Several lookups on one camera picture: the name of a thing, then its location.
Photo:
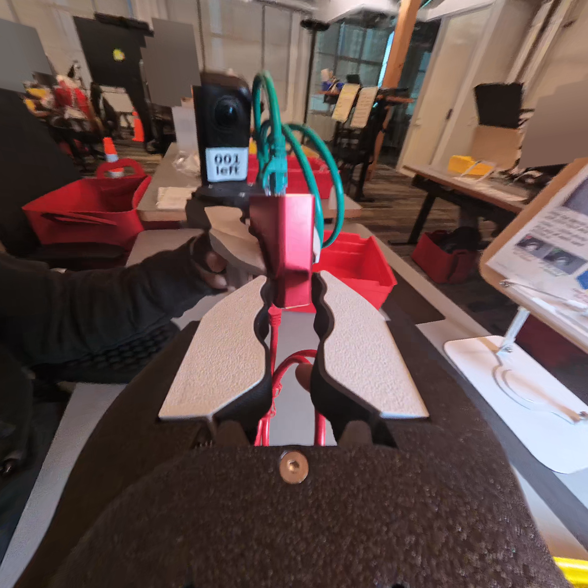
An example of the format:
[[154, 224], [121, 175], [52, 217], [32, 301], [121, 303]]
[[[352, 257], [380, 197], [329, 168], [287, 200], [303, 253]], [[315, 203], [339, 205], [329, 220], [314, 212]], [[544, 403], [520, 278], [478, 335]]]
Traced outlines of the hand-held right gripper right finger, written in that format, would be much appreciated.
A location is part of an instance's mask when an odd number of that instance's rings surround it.
[[328, 271], [312, 276], [319, 338], [313, 402], [328, 419], [426, 419], [429, 411], [385, 318]]

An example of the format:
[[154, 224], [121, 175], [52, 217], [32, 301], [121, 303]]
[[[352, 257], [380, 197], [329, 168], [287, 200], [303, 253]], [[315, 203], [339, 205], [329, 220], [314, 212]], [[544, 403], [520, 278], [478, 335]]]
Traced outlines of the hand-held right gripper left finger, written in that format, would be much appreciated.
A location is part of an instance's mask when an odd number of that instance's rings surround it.
[[258, 421], [272, 402], [265, 276], [227, 295], [198, 328], [159, 410], [160, 420]]

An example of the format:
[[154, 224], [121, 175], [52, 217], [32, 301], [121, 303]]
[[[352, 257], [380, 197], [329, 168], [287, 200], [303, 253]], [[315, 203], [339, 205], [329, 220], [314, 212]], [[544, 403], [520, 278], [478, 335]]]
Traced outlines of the red metal ethernet switch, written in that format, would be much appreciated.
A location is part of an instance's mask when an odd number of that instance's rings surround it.
[[253, 195], [249, 219], [280, 309], [311, 303], [315, 199], [310, 194]]

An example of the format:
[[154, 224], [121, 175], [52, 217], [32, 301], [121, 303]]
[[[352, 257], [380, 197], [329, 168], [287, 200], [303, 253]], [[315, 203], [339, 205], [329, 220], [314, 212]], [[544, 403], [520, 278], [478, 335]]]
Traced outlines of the red plastic bin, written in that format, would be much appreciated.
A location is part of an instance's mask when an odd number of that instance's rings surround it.
[[98, 243], [128, 252], [143, 231], [138, 204], [151, 180], [133, 159], [104, 162], [94, 178], [53, 190], [22, 210], [42, 245]]
[[[311, 192], [308, 188], [303, 170], [296, 156], [287, 156], [287, 162], [288, 185], [286, 187], [286, 194], [310, 194]], [[313, 172], [320, 199], [328, 199], [334, 183], [326, 163], [319, 158], [310, 158], [308, 159], [308, 163]], [[253, 185], [256, 182], [258, 171], [259, 162], [257, 156], [255, 154], [249, 154], [246, 178], [248, 184]]]
[[[312, 275], [322, 270], [352, 288], [376, 309], [382, 307], [397, 283], [375, 238], [361, 238], [352, 232], [340, 232], [334, 244], [322, 249], [319, 262], [313, 263]], [[280, 315], [282, 311], [314, 313], [315, 308], [311, 297], [311, 303], [303, 307], [272, 306], [272, 314]]]

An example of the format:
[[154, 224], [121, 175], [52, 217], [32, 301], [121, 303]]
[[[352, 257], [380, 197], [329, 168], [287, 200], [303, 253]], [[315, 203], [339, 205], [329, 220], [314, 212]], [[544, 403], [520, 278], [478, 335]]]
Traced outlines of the yellow plastic bin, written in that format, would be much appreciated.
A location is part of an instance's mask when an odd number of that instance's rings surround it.
[[464, 178], [481, 179], [489, 176], [496, 165], [486, 160], [476, 160], [470, 156], [452, 156], [447, 166], [447, 172]]
[[587, 587], [587, 560], [567, 557], [554, 557], [553, 560], [572, 587]]

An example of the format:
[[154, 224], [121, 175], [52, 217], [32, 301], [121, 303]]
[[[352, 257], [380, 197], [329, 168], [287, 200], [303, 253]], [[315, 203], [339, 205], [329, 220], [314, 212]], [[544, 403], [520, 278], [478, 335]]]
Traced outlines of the person's left forearm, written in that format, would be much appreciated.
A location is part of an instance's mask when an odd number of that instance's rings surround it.
[[20, 364], [63, 364], [129, 342], [217, 293], [189, 243], [140, 263], [57, 272], [1, 254], [1, 350]]

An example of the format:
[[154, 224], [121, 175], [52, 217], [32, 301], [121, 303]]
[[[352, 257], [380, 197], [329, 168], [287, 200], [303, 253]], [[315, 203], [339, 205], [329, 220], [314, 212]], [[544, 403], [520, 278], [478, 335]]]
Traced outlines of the person's left hand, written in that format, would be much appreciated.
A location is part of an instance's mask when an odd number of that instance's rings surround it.
[[202, 281], [217, 292], [229, 289], [227, 261], [214, 251], [208, 232], [201, 233], [189, 243], [190, 258]]

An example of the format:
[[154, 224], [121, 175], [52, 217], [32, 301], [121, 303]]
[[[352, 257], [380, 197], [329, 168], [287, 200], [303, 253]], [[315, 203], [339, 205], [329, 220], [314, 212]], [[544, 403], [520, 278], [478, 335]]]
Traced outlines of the instruction sheet stand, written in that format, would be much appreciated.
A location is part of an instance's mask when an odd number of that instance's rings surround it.
[[357, 94], [355, 109], [351, 121], [349, 123], [349, 128], [363, 129], [366, 127], [378, 91], [378, 86], [365, 86], [360, 89], [360, 91]]
[[350, 111], [360, 89], [360, 84], [345, 83], [342, 86], [341, 91], [337, 95], [337, 102], [332, 113], [332, 119], [334, 121], [345, 123], [348, 120]]
[[517, 313], [503, 337], [448, 341], [446, 355], [542, 465], [587, 469], [587, 401], [516, 343], [534, 316], [587, 355], [587, 158], [566, 166], [493, 241], [480, 273]]

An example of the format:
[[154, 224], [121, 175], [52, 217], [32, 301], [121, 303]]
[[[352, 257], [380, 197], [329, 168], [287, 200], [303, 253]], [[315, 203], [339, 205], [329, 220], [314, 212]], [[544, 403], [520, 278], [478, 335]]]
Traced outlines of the red fabric bag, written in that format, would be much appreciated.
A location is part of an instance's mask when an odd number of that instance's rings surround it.
[[479, 260], [479, 251], [463, 246], [442, 245], [451, 233], [448, 231], [424, 232], [411, 253], [410, 258], [437, 284], [460, 284], [466, 282]]

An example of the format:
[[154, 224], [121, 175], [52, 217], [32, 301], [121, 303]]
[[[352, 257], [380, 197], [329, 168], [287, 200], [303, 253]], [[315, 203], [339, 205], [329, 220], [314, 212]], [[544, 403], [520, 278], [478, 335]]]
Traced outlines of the person's upper body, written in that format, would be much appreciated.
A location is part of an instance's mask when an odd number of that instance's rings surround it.
[[21, 97], [1, 89], [1, 245], [8, 254], [25, 258], [40, 247], [23, 206], [81, 178]]

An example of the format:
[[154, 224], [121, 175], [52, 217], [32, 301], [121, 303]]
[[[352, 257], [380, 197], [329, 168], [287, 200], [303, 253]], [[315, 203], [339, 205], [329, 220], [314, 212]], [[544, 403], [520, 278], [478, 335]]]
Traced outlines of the cardboard box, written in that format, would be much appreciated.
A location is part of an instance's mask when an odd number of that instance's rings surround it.
[[519, 128], [478, 124], [473, 133], [469, 155], [474, 160], [494, 164], [496, 169], [505, 171], [518, 163], [522, 140]]

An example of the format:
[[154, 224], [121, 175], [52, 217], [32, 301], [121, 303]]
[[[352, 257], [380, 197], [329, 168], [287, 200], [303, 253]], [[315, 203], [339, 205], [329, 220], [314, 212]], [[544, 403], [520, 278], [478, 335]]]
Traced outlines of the wooden post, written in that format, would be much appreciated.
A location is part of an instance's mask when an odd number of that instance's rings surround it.
[[401, 1], [382, 82], [385, 89], [397, 88], [405, 65], [421, 1]]

